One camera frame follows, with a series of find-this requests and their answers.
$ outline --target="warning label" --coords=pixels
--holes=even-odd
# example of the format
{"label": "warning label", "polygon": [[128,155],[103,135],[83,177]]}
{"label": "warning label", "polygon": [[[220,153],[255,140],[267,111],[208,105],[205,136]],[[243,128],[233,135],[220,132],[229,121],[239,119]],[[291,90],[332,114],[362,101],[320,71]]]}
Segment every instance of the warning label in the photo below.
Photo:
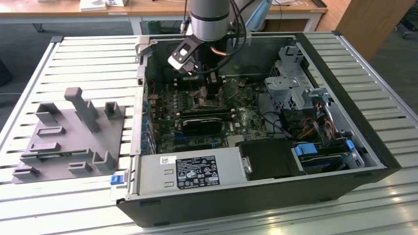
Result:
{"label": "warning label", "polygon": [[219,184],[215,156],[176,160],[177,188],[197,188]]}

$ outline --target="wooden cabinet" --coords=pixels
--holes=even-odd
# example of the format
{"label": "wooden cabinet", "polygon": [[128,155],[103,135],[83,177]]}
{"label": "wooden cabinet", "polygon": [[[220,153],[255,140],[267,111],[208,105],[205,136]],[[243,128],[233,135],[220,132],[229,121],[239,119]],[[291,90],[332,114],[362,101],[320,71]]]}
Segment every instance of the wooden cabinet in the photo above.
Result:
{"label": "wooden cabinet", "polygon": [[415,0],[323,0],[316,31],[339,31],[366,60],[382,46]]}

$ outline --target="blue latch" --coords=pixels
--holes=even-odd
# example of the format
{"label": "blue latch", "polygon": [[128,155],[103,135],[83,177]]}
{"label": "blue latch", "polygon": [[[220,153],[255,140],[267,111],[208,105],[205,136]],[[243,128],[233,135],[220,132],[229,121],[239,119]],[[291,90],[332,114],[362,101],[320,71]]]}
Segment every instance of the blue latch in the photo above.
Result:
{"label": "blue latch", "polygon": [[121,185],[121,184],[123,184],[123,175],[112,175],[111,185]]}
{"label": "blue latch", "polygon": [[352,150],[355,148],[352,141],[346,141],[348,148]]}
{"label": "blue latch", "polygon": [[315,154],[318,153],[316,147],[312,143],[302,143],[295,147],[296,155]]}

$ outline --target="green circuit board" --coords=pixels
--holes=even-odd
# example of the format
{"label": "green circuit board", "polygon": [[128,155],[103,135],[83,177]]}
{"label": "green circuit board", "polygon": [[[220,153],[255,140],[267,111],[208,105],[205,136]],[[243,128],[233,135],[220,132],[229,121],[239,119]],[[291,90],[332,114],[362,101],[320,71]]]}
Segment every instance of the green circuit board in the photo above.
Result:
{"label": "green circuit board", "polygon": [[[176,91],[167,88],[160,94],[155,108],[156,152],[172,153],[229,147],[228,137],[233,136],[245,141],[266,139],[267,130],[255,106],[256,92],[257,84],[245,84],[243,78],[227,79],[217,99],[213,100],[205,100],[200,90]],[[232,119],[221,122],[219,133],[191,137],[181,134],[177,129],[177,112],[217,109],[229,109],[232,113]]]}

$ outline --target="white box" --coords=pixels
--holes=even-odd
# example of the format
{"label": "white box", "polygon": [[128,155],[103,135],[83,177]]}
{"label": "white box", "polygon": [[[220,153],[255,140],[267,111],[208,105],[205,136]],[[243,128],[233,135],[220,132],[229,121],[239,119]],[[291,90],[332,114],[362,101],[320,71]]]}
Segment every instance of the white box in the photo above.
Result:
{"label": "white box", "polygon": [[104,0],[80,0],[80,11],[105,10]]}
{"label": "white box", "polygon": [[108,6],[124,6],[128,0],[105,0]]}

